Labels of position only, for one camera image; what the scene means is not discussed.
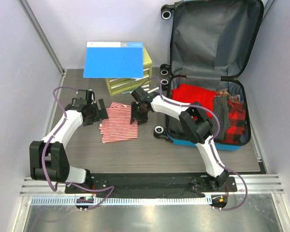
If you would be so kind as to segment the red white striped garment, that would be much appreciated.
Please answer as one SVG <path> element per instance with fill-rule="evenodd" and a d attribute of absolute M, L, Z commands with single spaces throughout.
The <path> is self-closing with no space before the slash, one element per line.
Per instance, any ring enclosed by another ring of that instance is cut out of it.
<path fill-rule="evenodd" d="M 111 102 L 106 109 L 108 118 L 99 126 L 103 143 L 114 143 L 138 138 L 138 123 L 131 121 L 131 106 Z"/>

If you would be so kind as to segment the dark pinstriped shirt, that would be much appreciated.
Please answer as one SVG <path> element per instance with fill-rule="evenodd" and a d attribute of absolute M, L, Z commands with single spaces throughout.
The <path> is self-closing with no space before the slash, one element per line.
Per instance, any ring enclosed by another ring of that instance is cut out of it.
<path fill-rule="evenodd" d="M 225 138 L 227 129 L 231 128 L 227 97 L 215 97 L 213 99 L 212 112 L 217 116 L 220 122 L 220 131 L 215 140 L 222 141 Z M 168 129 L 178 134 L 184 134 L 180 121 L 174 119 L 173 117 L 169 118 Z"/>

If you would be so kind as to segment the blue suitcase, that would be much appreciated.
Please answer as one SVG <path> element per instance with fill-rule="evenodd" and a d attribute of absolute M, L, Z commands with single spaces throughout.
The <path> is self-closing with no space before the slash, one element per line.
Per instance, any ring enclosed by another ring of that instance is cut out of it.
<path fill-rule="evenodd" d="M 180 84 L 240 94 L 246 104 L 240 143 L 215 140 L 217 149 L 236 151 L 251 138 L 247 98 L 238 77 L 244 71 L 263 18 L 260 0 L 181 0 L 165 4 L 161 18 L 171 19 L 170 62 L 160 73 L 170 76 L 167 96 Z"/>

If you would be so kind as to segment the brown plaid shirt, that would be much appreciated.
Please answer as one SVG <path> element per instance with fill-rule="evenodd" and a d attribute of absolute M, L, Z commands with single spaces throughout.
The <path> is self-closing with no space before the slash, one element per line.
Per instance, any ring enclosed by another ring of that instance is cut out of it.
<path fill-rule="evenodd" d="M 226 97 L 228 101 L 231 101 L 233 103 L 240 103 L 241 102 L 240 94 L 232 95 L 226 90 L 217 91 L 216 97 Z"/>

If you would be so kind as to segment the red black checked shirt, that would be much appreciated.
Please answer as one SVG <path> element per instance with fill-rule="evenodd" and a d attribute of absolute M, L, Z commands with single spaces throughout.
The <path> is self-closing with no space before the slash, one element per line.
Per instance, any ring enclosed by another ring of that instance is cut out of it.
<path fill-rule="evenodd" d="M 225 142 L 230 144 L 240 143 L 240 138 L 245 132 L 246 104 L 227 101 L 231 127 L 226 130 Z"/>

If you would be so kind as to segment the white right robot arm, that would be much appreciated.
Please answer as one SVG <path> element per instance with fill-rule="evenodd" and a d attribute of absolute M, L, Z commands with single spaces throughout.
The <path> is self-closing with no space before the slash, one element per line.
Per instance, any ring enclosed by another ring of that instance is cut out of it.
<path fill-rule="evenodd" d="M 158 112 L 178 120 L 188 141 L 199 150 L 205 163 L 208 185 L 213 191 L 220 191 L 226 185 L 229 173 L 221 162 L 215 147 L 214 138 L 219 131 L 213 131 L 213 124 L 208 116 L 217 120 L 209 109 L 194 104 L 182 103 L 166 98 L 162 93 L 146 92 L 141 87 L 131 92 L 135 99 L 131 103 L 131 122 L 148 120 L 148 112 Z"/>

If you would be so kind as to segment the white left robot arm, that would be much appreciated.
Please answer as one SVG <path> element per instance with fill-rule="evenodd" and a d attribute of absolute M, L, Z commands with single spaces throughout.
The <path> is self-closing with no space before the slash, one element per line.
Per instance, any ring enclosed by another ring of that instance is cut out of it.
<path fill-rule="evenodd" d="M 88 169 L 69 164 L 65 147 L 80 126 L 89 126 L 108 118 L 103 99 L 96 100 L 92 90 L 77 90 L 77 96 L 62 106 L 62 117 L 41 140 L 29 146 L 30 176 L 47 181 L 53 191 L 59 183 L 77 187 L 82 193 L 92 190 L 93 180 Z"/>

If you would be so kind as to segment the yellow-green drawer organizer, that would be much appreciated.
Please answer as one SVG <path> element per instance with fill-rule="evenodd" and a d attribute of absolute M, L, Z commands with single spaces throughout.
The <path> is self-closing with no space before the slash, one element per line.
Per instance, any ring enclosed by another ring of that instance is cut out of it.
<path fill-rule="evenodd" d="M 152 77 L 152 60 L 143 47 L 143 78 L 107 78 L 105 79 L 110 96 L 129 92 Z"/>

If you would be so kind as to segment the blue white flat box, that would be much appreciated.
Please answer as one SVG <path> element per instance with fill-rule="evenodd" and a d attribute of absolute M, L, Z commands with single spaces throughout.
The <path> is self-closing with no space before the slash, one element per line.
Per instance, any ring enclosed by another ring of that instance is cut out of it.
<path fill-rule="evenodd" d="M 87 42 L 84 78 L 143 77 L 142 42 Z"/>

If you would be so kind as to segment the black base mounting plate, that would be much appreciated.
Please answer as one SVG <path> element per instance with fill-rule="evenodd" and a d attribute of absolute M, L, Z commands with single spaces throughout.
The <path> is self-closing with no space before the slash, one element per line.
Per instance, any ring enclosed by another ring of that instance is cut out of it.
<path fill-rule="evenodd" d="M 217 178 L 204 173 L 87 174 L 80 186 L 94 190 L 114 186 L 117 192 L 140 189 L 156 189 L 157 192 L 188 189 L 196 193 L 237 191 L 234 177 L 226 173 Z"/>

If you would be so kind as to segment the aluminium corner post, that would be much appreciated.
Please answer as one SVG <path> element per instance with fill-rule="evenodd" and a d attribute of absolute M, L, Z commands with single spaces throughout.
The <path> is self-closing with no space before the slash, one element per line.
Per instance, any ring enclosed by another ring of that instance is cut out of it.
<path fill-rule="evenodd" d="M 59 73 L 63 76 L 65 73 L 64 68 L 62 67 L 57 55 L 55 54 L 54 49 L 52 48 L 49 40 L 46 37 L 38 19 L 36 18 L 32 8 L 30 7 L 27 0 L 18 0 L 19 4 L 21 5 L 24 13 L 26 14 L 28 20 L 30 21 L 31 25 L 33 26 L 36 34 L 38 35 L 40 41 L 42 42 L 43 46 L 45 47 L 47 53 L 49 54 L 51 60 L 53 61 L 54 65 L 56 66 Z"/>

